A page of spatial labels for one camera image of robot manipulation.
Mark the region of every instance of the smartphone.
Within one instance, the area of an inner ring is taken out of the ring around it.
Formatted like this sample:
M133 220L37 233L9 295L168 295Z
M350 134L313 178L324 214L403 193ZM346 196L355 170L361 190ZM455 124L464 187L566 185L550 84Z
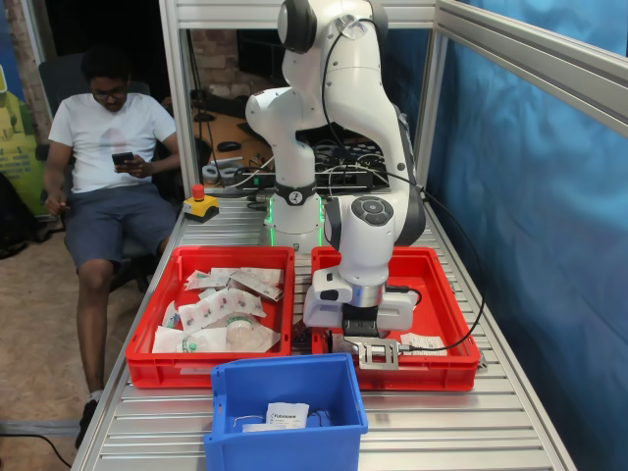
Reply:
M133 160L132 152L120 152L119 154L111 154L114 165L125 165L129 160Z

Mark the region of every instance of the blue plastic bin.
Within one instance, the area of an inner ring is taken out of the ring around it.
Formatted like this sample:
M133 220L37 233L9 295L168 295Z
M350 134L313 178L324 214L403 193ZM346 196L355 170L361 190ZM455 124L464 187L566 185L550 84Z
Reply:
M208 470L357 469L368 424L348 353L239 360L214 368L212 386ZM271 402L306 403L313 415L304 429L243 433L243 424L265 422Z

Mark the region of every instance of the hair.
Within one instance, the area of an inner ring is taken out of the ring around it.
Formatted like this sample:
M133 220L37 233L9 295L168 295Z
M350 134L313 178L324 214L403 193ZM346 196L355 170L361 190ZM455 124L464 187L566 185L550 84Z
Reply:
M121 49L101 44L92 47L82 56L80 70L87 83L97 77L127 81L131 76L131 61Z

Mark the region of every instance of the man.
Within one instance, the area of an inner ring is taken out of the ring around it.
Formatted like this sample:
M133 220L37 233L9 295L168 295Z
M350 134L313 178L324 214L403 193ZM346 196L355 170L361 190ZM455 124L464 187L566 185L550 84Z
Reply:
M128 93L131 65L124 53L97 46L83 57L91 93L61 103L50 131L44 171L46 208L67 211L66 245L78 270L78 343L89 399L80 421L80 446L104 389L109 287L122 261L123 234L161 255L176 221L151 176L180 165L175 122L153 98ZM172 153L150 162L160 140ZM132 152L115 166L112 154ZM70 157L76 159L72 197L61 189Z

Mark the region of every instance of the floor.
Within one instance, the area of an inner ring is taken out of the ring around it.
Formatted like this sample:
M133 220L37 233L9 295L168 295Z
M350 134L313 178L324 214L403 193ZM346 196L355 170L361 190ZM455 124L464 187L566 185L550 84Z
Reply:
M87 396L76 328L79 285L64 234L0 260L0 426L2 421L77 421ZM142 294L135 283L109 298L109 375ZM74 437L54 437L75 457ZM67 469L40 439L0 438L2 471Z

